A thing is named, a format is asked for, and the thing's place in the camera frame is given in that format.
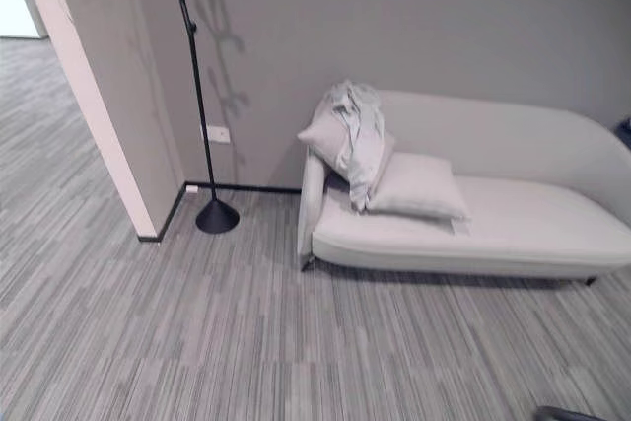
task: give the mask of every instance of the floor lamp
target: floor lamp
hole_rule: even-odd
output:
[[[212,197],[201,212],[197,215],[195,223],[199,230],[208,234],[221,234],[228,232],[239,222],[239,213],[225,202],[217,199],[215,189],[215,177],[213,175],[213,164],[210,159],[210,146],[208,144],[208,131],[206,130],[206,114],[204,113],[204,101],[201,97],[201,85],[199,82],[199,66],[197,65],[197,48],[195,47],[195,32],[197,26],[190,20],[186,0],[179,0],[181,14],[184,17],[184,25],[188,34],[188,45],[190,46],[190,60],[193,65],[193,78],[195,79],[195,91],[197,93],[197,105],[199,106],[199,121],[201,122],[201,133],[204,137],[204,150],[206,152],[206,165],[208,165],[208,177],[210,178],[210,191]]]

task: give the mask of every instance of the wall socket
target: wall socket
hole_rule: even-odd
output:
[[[208,140],[215,143],[230,143],[230,130],[228,127],[217,127],[215,125],[206,125]]]

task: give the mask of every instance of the pillow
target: pillow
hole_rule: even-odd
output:
[[[395,152],[366,206],[369,211],[468,220],[452,164],[441,158]]]
[[[340,176],[348,180],[348,173],[342,164],[337,164],[337,155],[348,140],[346,126],[330,112],[323,112],[314,118],[312,124],[298,134],[298,139],[320,158],[325,160]]]
[[[298,139],[309,145],[340,176],[348,180],[348,170],[346,170],[345,164],[337,163],[337,156],[348,140],[346,125],[339,118],[330,112],[317,114],[312,124],[298,134]],[[395,144],[396,139],[384,132],[384,151],[369,192],[374,191],[384,174],[387,162],[394,152]]]

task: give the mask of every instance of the black baseboard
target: black baseboard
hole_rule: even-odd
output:
[[[210,182],[186,181],[184,186],[210,187]],[[274,186],[248,186],[242,184],[215,184],[217,189],[228,189],[231,191],[254,191],[254,192],[274,192],[277,194],[300,194],[301,190],[295,187],[274,187]]]
[[[163,237],[165,236],[165,232],[169,228],[169,224],[171,223],[171,219],[174,217],[175,211],[177,210],[177,207],[179,206],[179,202],[184,197],[184,193],[185,192],[186,192],[186,184],[183,184],[180,187],[179,191],[177,192],[177,196],[175,197],[174,205],[172,206],[171,211],[169,211],[169,215],[167,216],[167,220],[165,221],[165,224],[162,226],[162,229],[160,230],[160,232],[155,237],[138,236],[138,240],[140,242],[157,243],[157,242],[161,242],[162,241]]]
[[[181,202],[181,199],[184,197],[186,193],[187,186],[197,186],[203,188],[209,188],[210,182],[203,181],[185,181],[184,184],[179,189],[177,196],[175,197],[174,205],[169,211],[169,215],[167,216],[167,220],[165,224],[162,226],[162,229],[155,237],[148,236],[137,236],[138,240],[143,243],[158,243],[161,242],[163,237],[165,236],[165,232],[169,228],[169,224],[171,223],[171,219],[174,217],[175,211]],[[216,184],[215,187],[217,189],[227,189],[231,191],[254,191],[254,192],[275,192],[278,194],[300,194],[300,189],[291,188],[291,187],[272,187],[272,186],[243,186],[240,184]]]

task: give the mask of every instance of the throw blanket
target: throw blanket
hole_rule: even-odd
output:
[[[333,86],[324,100],[348,131],[337,162],[348,170],[350,200],[363,211],[384,152],[384,116],[377,92],[366,84],[344,81]]]

